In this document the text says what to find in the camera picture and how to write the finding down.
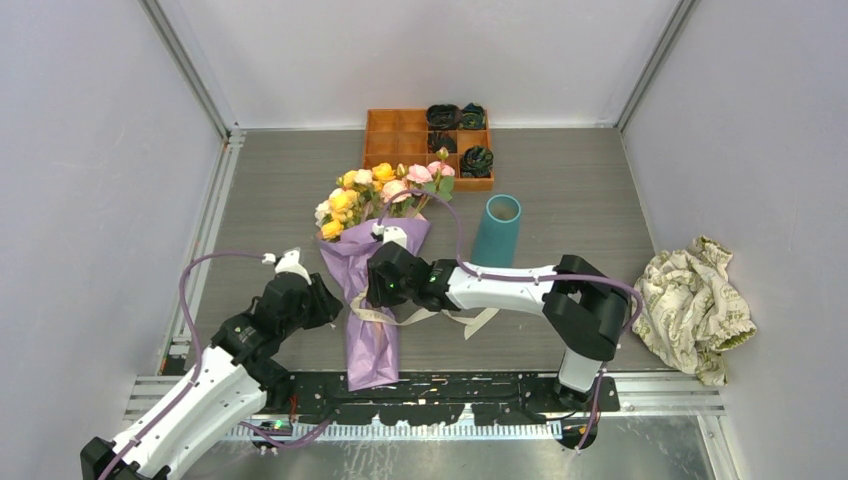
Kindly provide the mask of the purple wrapping paper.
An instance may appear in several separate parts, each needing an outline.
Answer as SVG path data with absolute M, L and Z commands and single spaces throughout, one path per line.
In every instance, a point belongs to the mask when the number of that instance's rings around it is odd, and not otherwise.
M 349 307 L 346 368 L 350 391 L 389 385 L 399 378 L 400 342 L 395 315 L 366 300 L 367 261 L 382 245 L 372 236 L 374 219 L 342 232 L 337 241 L 318 242 L 330 276 Z

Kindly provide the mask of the yellow pink flower bunch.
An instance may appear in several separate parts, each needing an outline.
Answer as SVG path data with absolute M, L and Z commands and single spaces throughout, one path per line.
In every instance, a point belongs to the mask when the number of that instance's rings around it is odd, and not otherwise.
M 442 148 L 435 160 L 426 165 L 393 166 L 384 162 L 346 172 L 337 179 L 328 198 L 315 208 L 317 237 L 338 241 L 344 232 L 381 214 L 421 220 L 422 210 L 431 201 L 421 191 L 445 201 L 452 199 L 457 172 L 447 159 L 447 150 Z

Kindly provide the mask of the cream ribbon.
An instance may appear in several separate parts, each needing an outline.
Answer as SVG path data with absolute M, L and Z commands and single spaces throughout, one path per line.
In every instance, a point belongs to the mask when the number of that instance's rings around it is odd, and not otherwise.
M 463 335 L 465 340 L 468 340 L 500 312 L 497 308 L 484 308 L 480 313 L 473 317 L 462 317 L 452 314 L 447 310 L 430 312 L 426 309 L 419 309 L 405 320 L 398 322 L 388 314 L 371 308 L 366 308 L 365 298 L 366 292 L 362 291 L 350 301 L 352 313 L 362 321 L 403 327 L 440 315 L 462 324 L 464 326 Z

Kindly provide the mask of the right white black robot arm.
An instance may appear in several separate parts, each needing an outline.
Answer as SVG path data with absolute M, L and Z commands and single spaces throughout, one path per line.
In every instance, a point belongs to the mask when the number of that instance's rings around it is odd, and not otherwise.
M 367 279 L 371 307 L 412 302 L 435 313 L 495 309 L 546 319 L 565 344 L 554 387 L 558 403 L 571 411 L 592 400 L 622 329 L 642 305 L 632 287 L 575 255 L 556 265 L 498 268 L 451 259 L 428 263 L 386 242 L 368 260 Z

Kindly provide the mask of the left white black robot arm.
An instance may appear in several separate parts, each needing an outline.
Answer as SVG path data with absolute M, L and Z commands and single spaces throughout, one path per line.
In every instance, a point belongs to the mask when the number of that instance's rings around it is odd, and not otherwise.
M 113 439 L 83 447 L 83 478 L 181 478 L 239 422 L 288 406 L 291 375 L 274 359 L 282 342 L 334 321 L 342 309 L 319 274 L 277 274 L 247 310 L 222 323 L 195 366 L 147 413 Z

